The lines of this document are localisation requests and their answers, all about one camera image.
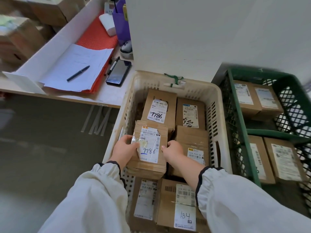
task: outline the label sticker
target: label sticker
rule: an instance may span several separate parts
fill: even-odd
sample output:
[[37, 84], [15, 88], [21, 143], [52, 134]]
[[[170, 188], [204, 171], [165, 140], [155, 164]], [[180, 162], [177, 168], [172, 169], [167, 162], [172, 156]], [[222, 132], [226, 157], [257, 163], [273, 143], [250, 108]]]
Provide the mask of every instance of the label sticker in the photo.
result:
[[166, 101], [154, 99], [151, 104], [147, 119], [156, 121], [158, 123], [164, 123], [167, 106], [168, 105]]
[[293, 150], [281, 145], [271, 145], [279, 177], [284, 180], [302, 181], [297, 164], [295, 164]]
[[272, 93], [269, 89], [255, 88], [255, 90], [256, 90], [256, 93], [259, 97], [259, 101], [260, 101], [262, 107], [273, 108], [273, 109], [278, 108], [276, 101], [274, 100]]
[[199, 128], [199, 120], [197, 116], [197, 106], [183, 104], [183, 126]]
[[235, 83], [235, 91], [238, 95], [239, 103], [253, 105], [253, 100], [246, 84]]
[[153, 220], [153, 207], [156, 198], [156, 190], [156, 182], [142, 180], [134, 211], [135, 217]]
[[256, 169], [257, 169], [259, 179], [267, 179], [267, 176], [266, 176], [265, 170], [263, 168], [262, 161], [261, 161], [258, 149], [257, 149], [257, 145], [255, 143], [250, 143], [250, 146], [252, 149], [252, 154], [254, 157], [254, 162], [256, 165]]
[[176, 184], [174, 228], [196, 231], [195, 192], [188, 185]]
[[199, 162], [200, 164], [205, 165], [205, 160], [204, 160], [204, 152], [202, 150], [196, 150], [196, 149], [191, 149], [188, 148], [188, 154], [187, 156], [189, 158], [192, 158], [193, 160]]
[[158, 163], [160, 139], [161, 135], [156, 128], [142, 126], [139, 141], [140, 144], [144, 143], [146, 145], [139, 147], [140, 160]]

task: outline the paper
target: paper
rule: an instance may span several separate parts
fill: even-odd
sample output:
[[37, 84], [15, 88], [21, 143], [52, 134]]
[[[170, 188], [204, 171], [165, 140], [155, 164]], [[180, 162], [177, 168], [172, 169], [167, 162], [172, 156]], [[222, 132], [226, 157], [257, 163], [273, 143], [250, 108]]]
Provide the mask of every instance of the paper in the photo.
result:
[[166, 101], [154, 99], [151, 104], [147, 119], [156, 121], [158, 123], [164, 123], [167, 106], [168, 105]]
[[259, 97], [259, 101], [260, 101], [262, 107], [273, 108], [273, 109], [278, 108], [276, 101], [274, 100], [273, 95], [269, 89], [255, 88], [255, 90], [256, 90], [256, 93]]
[[293, 150], [281, 145], [271, 145], [279, 177], [284, 180], [302, 181], [297, 164], [295, 164]]
[[[44, 83], [45, 87], [64, 91], [81, 92], [83, 90], [90, 90], [112, 51], [113, 49], [91, 50], [72, 44], [49, 69], [40, 82]], [[67, 82], [68, 78], [86, 66], [90, 67], [82, 74]]]
[[183, 104], [183, 126], [199, 128], [199, 120], [197, 118], [197, 106]]
[[239, 103], [253, 105], [253, 100], [246, 84], [235, 83], [235, 91], [238, 96]]
[[174, 228], [196, 231], [195, 192], [188, 185], [176, 184]]
[[146, 145], [139, 147], [140, 160], [158, 163], [160, 139], [161, 135], [157, 129], [142, 126], [139, 142], [142, 144], [142, 141], [145, 141], [144, 144]]
[[262, 165], [262, 161], [261, 161], [258, 149], [257, 149], [257, 145], [255, 143], [250, 143], [250, 146], [252, 149], [252, 154], [254, 157], [254, 162], [255, 162], [256, 169], [257, 169], [258, 177], [259, 179], [266, 179], [267, 176]]
[[204, 152], [202, 150], [196, 150], [196, 149], [191, 149], [188, 148], [188, 154], [187, 156], [200, 164], [205, 165], [205, 160], [204, 160]]
[[134, 211], [135, 217], [153, 220], [153, 207], [156, 198], [156, 182], [142, 180]]

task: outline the green string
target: green string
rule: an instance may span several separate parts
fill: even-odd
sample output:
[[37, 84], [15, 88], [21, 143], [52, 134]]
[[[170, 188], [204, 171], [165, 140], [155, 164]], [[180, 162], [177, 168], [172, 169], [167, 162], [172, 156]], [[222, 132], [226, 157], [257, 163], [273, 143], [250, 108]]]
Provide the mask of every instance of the green string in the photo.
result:
[[176, 85], [178, 85], [178, 80], [183, 80], [183, 79], [184, 79], [184, 77], [179, 78], [179, 77], [177, 77], [177, 76], [175, 76], [175, 75], [169, 75], [169, 74], [164, 74], [164, 75], [166, 75], [166, 76], [168, 76], [168, 77], [170, 77], [170, 78], [175, 79], [175, 84], [176, 84]]

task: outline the concrete floor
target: concrete floor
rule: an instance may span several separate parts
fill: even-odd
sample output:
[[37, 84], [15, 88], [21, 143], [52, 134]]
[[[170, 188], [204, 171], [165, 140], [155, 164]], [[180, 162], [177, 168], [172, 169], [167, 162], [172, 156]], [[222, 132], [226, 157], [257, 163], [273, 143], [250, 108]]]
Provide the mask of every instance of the concrete floor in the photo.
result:
[[37, 232], [77, 177], [102, 162], [104, 136], [84, 133], [90, 105], [13, 95], [0, 103], [0, 232]]

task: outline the smartphone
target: smartphone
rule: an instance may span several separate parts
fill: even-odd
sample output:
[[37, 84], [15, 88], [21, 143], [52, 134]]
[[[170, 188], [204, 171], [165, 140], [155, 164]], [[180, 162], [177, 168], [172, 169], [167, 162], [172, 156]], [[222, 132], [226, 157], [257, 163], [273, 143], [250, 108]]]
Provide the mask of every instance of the smartphone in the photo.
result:
[[120, 87], [130, 70], [132, 63], [130, 61], [118, 60], [115, 67], [109, 74], [106, 83], [108, 85]]

